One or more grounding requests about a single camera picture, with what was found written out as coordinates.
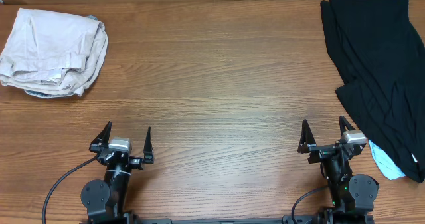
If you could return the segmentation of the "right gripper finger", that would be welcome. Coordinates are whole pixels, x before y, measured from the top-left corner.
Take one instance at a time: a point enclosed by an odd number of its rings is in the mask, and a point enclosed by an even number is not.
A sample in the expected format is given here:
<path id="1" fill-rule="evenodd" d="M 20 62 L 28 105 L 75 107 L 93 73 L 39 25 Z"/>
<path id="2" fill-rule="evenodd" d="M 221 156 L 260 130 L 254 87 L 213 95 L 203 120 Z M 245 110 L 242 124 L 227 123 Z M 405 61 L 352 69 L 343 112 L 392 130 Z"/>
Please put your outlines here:
<path id="1" fill-rule="evenodd" d="M 301 138 L 299 141 L 299 147 L 308 147 L 309 145 L 316 145 L 316 141 L 313 137 L 313 133 L 306 119 L 303 120 L 301 126 Z"/>
<path id="2" fill-rule="evenodd" d="M 343 135 L 343 133 L 346 131 L 355 130 L 355 128 L 348 122 L 348 120 L 344 116 L 339 117 L 339 128 L 341 135 Z"/>

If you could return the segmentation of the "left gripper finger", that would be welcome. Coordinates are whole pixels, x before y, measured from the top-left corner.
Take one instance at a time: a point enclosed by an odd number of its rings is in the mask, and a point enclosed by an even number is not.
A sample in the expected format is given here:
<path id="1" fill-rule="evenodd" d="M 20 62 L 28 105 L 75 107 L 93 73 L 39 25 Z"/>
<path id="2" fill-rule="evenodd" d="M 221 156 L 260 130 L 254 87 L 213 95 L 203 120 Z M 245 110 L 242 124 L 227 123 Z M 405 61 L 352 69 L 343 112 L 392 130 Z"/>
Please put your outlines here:
<path id="1" fill-rule="evenodd" d="M 91 146 L 107 147 L 110 139 L 110 132 L 112 129 L 112 122 L 109 121 L 103 130 L 92 140 Z"/>
<path id="2" fill-rule="evenodd" d="M 147 135 L 145 138 L 145 144 L 143 147 L 143 157 L 144 158 L 153 158 L 153 147 L 151 141 L 151 127 L 148 127 Z"/>

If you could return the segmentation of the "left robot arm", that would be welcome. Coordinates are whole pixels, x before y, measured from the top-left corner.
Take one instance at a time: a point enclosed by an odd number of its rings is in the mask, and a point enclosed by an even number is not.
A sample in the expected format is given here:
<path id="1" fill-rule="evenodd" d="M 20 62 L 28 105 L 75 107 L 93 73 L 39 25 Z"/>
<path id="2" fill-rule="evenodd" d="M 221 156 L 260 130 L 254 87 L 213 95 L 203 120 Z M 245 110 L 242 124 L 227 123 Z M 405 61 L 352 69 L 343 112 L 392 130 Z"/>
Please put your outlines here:
<path id="1" fill-rule="evenodd" d="M 103 179 L 88 182 L 81 191 L 82 204 L 87 209 L 88 223 L 141 223 L 132 211 L 125 211 L 127 190 L 133 170 L 143 170 L 145 164 L 154 163 L 151 130 L 147 131 L 143 156 L 132 156 L 131 140 L 110 139 L 112 123 L 93 139 L 89 150 L 95 160 L 106 166 Z"/>

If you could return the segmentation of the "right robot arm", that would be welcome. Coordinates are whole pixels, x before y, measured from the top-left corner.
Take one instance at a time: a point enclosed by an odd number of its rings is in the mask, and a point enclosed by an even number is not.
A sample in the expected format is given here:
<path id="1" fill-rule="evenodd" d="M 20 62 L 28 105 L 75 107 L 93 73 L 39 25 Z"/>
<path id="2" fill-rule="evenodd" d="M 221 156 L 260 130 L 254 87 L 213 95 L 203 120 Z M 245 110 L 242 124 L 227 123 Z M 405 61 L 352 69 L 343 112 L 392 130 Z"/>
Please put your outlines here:
<path id="1" fill-rule="evenodd" d="M 374 201 L 379 191 L 379 183 L 368 175 L 354 175 L 349 160 L 361 154 L 367 139 L 361 130 L 355 129 L 344 116 L 339 117 L 341 137 L 334 143 L 325 146 L 317 145 L 308 121 L 303 120 L 301 137 L 297 151 L 309 154 L 308 162 L 319 163 L 322 176 L 327 180 L 325 187 L 314 189 L 301 196 L 293 205 L 291 218 L 295 217 L 295 209 L 304 198 L 328 189 L 333 205 L 322 207 L 306 220 L 313 224 L 367 224 L 373 223 L 369 213 L 374 209 Z"/>

